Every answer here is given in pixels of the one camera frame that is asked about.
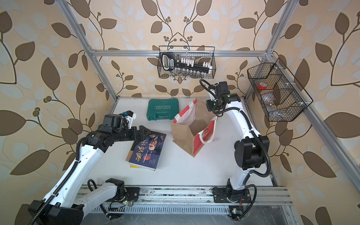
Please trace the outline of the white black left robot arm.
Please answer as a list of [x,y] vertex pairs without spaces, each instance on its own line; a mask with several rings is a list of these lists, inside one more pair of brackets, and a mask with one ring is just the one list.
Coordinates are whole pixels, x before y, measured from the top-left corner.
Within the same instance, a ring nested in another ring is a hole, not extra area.
[[135,194],[127,192],[124,181],[114,178],[77,198],[90,171],[110,146],[115,142],[140,142],[151,133],[144,126],[133,127],[135,118],[132,111],[107,114],[96,131],[77,142],[76,157],[62,178],[43,200],[34,200],[30,204],[31,225],[79,225],[84,217],[108,200],[122,203],[136,199]]

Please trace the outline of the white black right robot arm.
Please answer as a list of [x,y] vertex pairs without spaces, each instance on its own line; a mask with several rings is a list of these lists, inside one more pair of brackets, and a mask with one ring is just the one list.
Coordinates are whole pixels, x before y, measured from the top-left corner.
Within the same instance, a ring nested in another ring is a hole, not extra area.
[[251,123],[244,111],[242,100],[238,94],[231,94],[227,82],[211,85],[200,79],[200,85],[210,94],[206,101],[209,112],[220,117],[228,114],[240,135],[234,144],[234,159],[237,168],[233,176],[228,179],[225,187],[212,188],[214,202],[240,203],[242,200],[253,202],[250,197],[250,184],[247,183],[252,175],[266,178],[271,173],[271,160],[268,154],[270,141],[263,136]]

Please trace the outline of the burlap canvas bag red front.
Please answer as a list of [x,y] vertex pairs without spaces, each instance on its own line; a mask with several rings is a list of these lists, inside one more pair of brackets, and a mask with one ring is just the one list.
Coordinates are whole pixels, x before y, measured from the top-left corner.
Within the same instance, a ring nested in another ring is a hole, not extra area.
[[208,111],[205,102],[196,99],[171,123],[173,142],[195,157],[204,145],[213,140],[216,123],[217,116]]

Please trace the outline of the dark blue portrait book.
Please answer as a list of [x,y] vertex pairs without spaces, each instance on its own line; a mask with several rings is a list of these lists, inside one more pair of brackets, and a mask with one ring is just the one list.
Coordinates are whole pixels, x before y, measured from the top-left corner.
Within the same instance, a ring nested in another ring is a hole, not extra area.
[[155,171],[160,161],[161,153],[167,135],[152,131],[144,140],[134,141],[134,152],[129,164]]

